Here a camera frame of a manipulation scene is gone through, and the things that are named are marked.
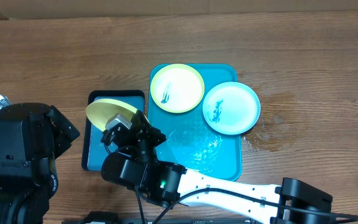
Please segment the light blue rimmed plate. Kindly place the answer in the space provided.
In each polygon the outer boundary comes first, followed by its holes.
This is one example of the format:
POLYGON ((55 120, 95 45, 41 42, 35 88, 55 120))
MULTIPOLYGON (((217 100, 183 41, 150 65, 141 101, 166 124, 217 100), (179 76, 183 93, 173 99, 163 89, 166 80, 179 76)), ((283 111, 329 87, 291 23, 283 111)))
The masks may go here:
POLYGON ((212 129, 225 135, 238 135, 254 127, 261 113, 261 104, 249 86, 225 82, 207 93, 202 111, 212 129))

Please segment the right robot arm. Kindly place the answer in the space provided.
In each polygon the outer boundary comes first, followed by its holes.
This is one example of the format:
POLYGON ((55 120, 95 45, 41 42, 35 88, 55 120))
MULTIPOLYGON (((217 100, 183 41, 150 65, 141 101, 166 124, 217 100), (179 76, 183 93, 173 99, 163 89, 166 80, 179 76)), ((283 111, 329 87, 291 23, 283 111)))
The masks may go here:
POLYGON ((118 149, 104 160, 104 180, 126 187, 147 202, 167 209, 177 203, 223 208, 259 223, 330 223, 331 195, 297 179, 281 185, 250 185, 217 179, 157 159, 156 146, 166 140, 143 112, 118 107, 91 122, 102 142, 118 149))

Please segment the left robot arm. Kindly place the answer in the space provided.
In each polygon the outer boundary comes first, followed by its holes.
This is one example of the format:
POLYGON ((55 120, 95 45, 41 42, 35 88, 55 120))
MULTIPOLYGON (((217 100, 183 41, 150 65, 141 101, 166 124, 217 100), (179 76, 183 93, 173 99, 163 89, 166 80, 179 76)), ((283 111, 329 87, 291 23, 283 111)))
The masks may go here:
POLYGON ((80 136, 54 106, 0 111, 0 224, 42 223, 58 189, 55 160, 80 136))

